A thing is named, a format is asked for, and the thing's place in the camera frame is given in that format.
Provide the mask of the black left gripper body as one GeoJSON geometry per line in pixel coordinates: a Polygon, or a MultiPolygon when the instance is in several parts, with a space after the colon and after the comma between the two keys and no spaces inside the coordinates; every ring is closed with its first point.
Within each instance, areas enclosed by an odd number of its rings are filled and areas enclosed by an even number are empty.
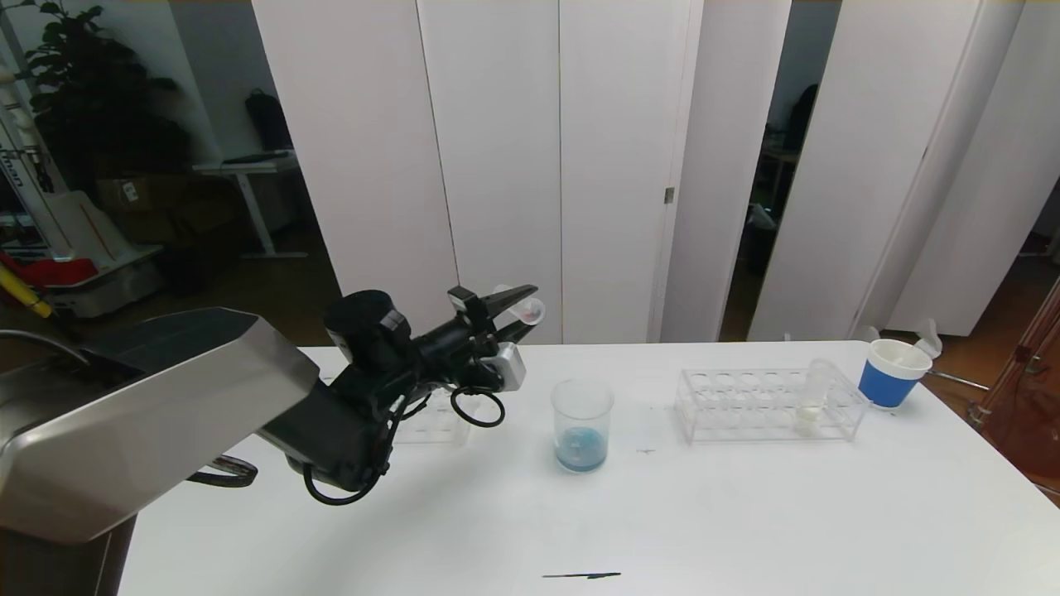
{"type": "Polygon", "coordinates": [[[463,286],[447,291],[455,316],[413,340],[428,365],[465,365],[499,351],[496,327],[484,299],[463,286]]]}

